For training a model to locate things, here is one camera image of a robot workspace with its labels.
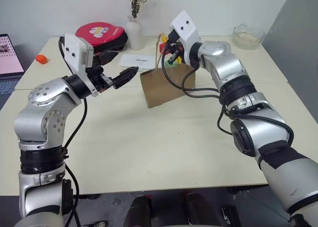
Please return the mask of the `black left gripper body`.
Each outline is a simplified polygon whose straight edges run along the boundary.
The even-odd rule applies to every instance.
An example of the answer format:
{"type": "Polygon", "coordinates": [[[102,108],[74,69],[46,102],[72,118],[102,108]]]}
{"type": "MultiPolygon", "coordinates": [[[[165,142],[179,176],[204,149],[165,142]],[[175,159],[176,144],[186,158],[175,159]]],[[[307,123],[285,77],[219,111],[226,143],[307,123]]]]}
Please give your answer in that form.
{"type": "Polygon", "coordinates": [[[93,56],[92,66],[85,69],[87,77],[99,93],[102,93],[113,86],[112,78],[107,77],[103,73],[104,69],[102,65],[105,65],[106,63],[108,62],[105,61],[104,57],[97,54],[93,56]]]}

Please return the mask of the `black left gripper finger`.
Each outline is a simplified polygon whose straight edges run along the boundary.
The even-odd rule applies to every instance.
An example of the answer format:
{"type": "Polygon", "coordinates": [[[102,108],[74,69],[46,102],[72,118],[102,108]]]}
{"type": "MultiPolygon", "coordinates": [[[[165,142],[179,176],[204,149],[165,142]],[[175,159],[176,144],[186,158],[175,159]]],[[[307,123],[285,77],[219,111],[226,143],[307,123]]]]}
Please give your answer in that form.
{"type": "Polygon", "coordinates": [[[105,50],[97,54],[97,61],[100,65],[105,65],[111,62],[118,54],[118,51],[105,50]]]}
{"type": "Polygon", "coordinates": [[[119,89],[127,84],[138,72],[139,67],[129,67],[123,70],[117,77],[112,79],[113,87],[119,89]]]}

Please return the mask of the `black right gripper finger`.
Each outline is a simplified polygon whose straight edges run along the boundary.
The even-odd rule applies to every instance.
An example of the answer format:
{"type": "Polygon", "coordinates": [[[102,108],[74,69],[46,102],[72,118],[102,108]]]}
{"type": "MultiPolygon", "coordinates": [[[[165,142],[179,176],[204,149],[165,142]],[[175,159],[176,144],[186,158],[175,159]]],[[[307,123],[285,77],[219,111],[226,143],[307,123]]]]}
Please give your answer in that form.
{"type": "Polygon", "coordinates": [[[179,50],[176,50],[174,53],[172,53],[172,56],[168,59],[168,64],[172,65],[176,60],[178,60],[179,57],[179,50]]]}

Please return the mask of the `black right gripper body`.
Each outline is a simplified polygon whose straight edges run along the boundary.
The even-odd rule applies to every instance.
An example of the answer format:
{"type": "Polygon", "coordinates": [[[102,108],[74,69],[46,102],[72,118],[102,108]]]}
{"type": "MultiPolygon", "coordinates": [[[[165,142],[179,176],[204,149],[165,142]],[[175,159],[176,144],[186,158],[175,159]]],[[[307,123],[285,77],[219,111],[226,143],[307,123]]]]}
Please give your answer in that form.
{"type": "Polygon", "coordinates": [[[168,35],[168,40],[166,41],[166,51],[170,54],[174,53],[176,50],[179,50],[179,57],[181,58],[181,62],[185,63],[184,61],[184,48],[182,43],[180,42],[180,37],[176,33],[175,30],[172,30],[168,35]]]}

